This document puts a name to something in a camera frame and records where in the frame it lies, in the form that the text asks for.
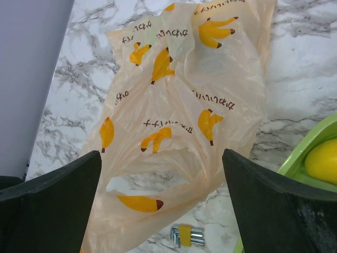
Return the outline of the banana print plastic bag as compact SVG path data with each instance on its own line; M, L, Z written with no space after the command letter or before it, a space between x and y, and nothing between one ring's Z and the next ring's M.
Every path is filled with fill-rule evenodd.
M120 70L81 150L102 159L84 252L137 247L224 181L225 149L250 154L275 5L174 3L108 32Z

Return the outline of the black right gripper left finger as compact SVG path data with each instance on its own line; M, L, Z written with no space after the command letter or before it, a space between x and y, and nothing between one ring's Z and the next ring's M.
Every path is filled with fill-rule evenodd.
M1 176L1 252L79 252L101 168L91 151L29 181Z

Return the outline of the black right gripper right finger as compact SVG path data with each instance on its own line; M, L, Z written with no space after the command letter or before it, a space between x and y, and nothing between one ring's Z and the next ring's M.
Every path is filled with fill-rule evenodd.
M336 193L226 149L223 167L245 252L336 252Z

